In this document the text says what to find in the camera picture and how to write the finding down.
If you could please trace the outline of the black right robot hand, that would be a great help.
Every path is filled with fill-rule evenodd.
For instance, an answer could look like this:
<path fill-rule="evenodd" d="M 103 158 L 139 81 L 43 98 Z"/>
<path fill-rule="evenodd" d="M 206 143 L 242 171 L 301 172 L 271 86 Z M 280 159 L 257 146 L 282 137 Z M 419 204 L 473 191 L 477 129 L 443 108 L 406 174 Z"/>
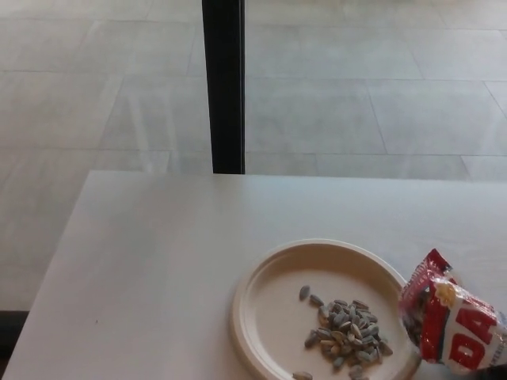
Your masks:
<path fill-rule="evenodd" d="M 507 380 L 507 366 L 490 367 L 477 373 L 478 380 Z"/>

